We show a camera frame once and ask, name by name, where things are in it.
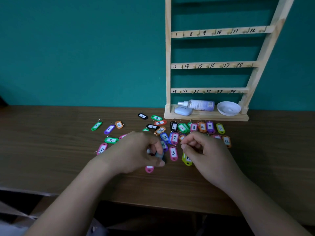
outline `numbered key tag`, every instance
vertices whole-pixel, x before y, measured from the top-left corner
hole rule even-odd
[[[147,128],[151,128],[151,129],[156,130],[156,129],[158,129],[158,126],[153,125],[153,124],[148,124],[148,125],[147,125]]]
[[[187,133],[190,131],[190,129],[188,128],[188,126],[185,123],[179,123],[177,128],[183,133]]]
[[[95,131],[96,129],[98,129],[98,128],[101,126],[101,124],[102,124],[102,122],[97,122],[97,123],[91,128],[91,130],[92,130],[92,131]]]
[[[171,143],[173,145],[177,145],[178,144],[178,139],[179,139],[179,134],[177,132],[173,132],[172,138],[170,139]]]
[[[177,129],[177,123],[175,121],[171,122],[171,130],[176,130]]]
[[[163,158],[163,156],[164,156],[164,152],[162,153],[162,155],[161,155],[161,154],[159,154],[158,152],[156,152],[156,153],[155,153],[155,156],[156,156],[156,157],[158,157],[158,158],[161,158],[161,159],[162,159],[162,158]]]
[[[124,125],[123,125],[123,123],[122,123],[121,121],[117,121],[117,122],[115,123],[115,126],[116,126],[118,129],[121,129],[121,128],[124,127]]]
[[[120,137],[119,137],[119,140],[122,139],[122,138],[125,137],[125,136],[127,136],[127,134],[120,136]]]
[[[179,140],[182,141],[185,137],[185,135],[179,135]]]
[[[213,138],[217,138],[217,139],[221,139],[222,140],[222,137],[220,135],[212,135]]]
[[[198,123],[198,128],[199,128],[199,131],[201,131],[202,133],[207,132],[206,124],[204,122],[199,122]]]
[[[118,138],[109,138],[109,137],[105,138],[105,140],[104,140],[104,142],[106,142],[106,143],[112,143],[112,144],[115,144],[115,143],[118,142],[118,141],[119,141]]]
[[[162,145],[163,151],[167,152],[168,151],[168,146],[167,146],[166,142],[161,140],[161,145]]]
[[[171,157],[172,161],[176,161],[178,159],[176,147],[169,148],[169,156]]]
[[[154,133],[156,135],[160,135],[162,132],[166,131],[166,127],[160,127],[158,130],[156,130]]]
[[[103,151],[105,151],[107,148],[107,143],[102,143],[99,147],[99,149],[97,150],[97,155],[101,154]]]
[[[147,166],[147,167],[146,167],[146,172],[148,172],[148,173],[152,173],[153,170],[154,170],[154,167],[153,167],[153,166]]]
[[[185,153],[183,153],[183,156],[182,156],[181,159],[187,166],[191,166],[192,165],[191,159],[188,156],[186,156]]]
[[[106,129],[106,131],[104,132],[104,134],[106,134],[106,135],[110,134],[110,132],[111,132],[114,128],[115,128],[115,125],[110,125],[110,126]]]
[[[160,137],[163,141],[165,141],[167,144],[171,144],[171,142],[169,141],[168,135],[166,133],[161,133]]]
[[[152,115],[151,118],[154,119],[154,120],[156,120],[156,121],[161,121],[161,120],[163,120],[162,117],[159,117],[159,116],[157,116],[157,115]]]
[[[138,114],[138,116],[140,117],[140,118],[142,118],[142,119],[148,119],[148,116],[147,115],[144,115],[142,112],[140,112],[139,114]]]
[[[191,123],[190,131],[198,131],[198,124],[197,123]]]
[[[231,139],[230,139],[229,136],[222,136],[222,140],[226,144],[227,148],[231,148],[232,147]]]
[[[206,127],[207,127],[207,132],[208,133],[215,133],[215,128],[214,128],[214,125],[213,125],[212,121],[207,121],[206,122]]]
[[[219,133],[221,133],[221,134],[225,133],[225,129],[221,123],[217,123],[216,127],[217,127]]]
[[[167,123],[167,121],[162,120],[162,121],[155,122],[155,124],[154,124],[154,125],[156,125],[156,126],[160,126],[160,125],[165,125],[166,123]]]

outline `teal wall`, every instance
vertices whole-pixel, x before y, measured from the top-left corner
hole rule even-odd
[[[172,30],[268,25],[278,0],[174,0]],[[315,110],[314,0],[295,0],[250,109]],[[172,62],[255,60],[264,35],[173,39]],[[172,87],[245,87],[251,69],[172,70]],[[0,0],[8,104],[164,107],[164,0]],[[237,102],[238,94],[172,95]]]

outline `black key tag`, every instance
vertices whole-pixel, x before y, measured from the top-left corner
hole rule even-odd
[[[171,130],[176,130],[177,129],[177,123],[175,121],[171,122]]]
[[[148,119],[148,116],[144,115],[142,112],[140,112],[138,116],[141,117],[142,119]]]
[[[150,129],[158,129],[159,126],[156,126],[156,125],[153,125],[153,124],[148,124],[148,125],[147,125],[147,128],[150,128]]]

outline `wooden frame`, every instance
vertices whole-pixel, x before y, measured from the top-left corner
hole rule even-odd
[[[171,32],[171,0],[165,0],[165,48],[166,48],[166,106],[164,118],[166,119],[209,119],[248,121],[248,105],[254,95],[258,82],[266,67],[268,59],[277,42],[283,24],[288,16],[294,0],[279,0],[274,16],[268,26],[234,27],[223,29],[184,30]],[[189,38],[215,35],[243,35],[266,33],[265,40],[256,61],[239,62],[200,62],[200,63],[171,63],[171,38]],[[171,88],[171,69],[208,69],[208,68],[253,68],[250,79],[245,88]],[[242,93],[239,101],[241,112],[233,117],[221,115],[217,109],[213,112],[196,111],[189,116],[174,113],[176,105],[171,105],[171,93]]]

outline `hand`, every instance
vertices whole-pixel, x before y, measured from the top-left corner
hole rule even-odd
[[[96,159],[105,162],[114,174],[130,173],[140,167],[162,167],[165,162],[147,153],[163,153],[160,139],[145,132],[128,133],[118,143],[99,154]]]
[[[243,173],[222,140],[192,132],[181,142],[183,152],[206,180],[224,190]]]

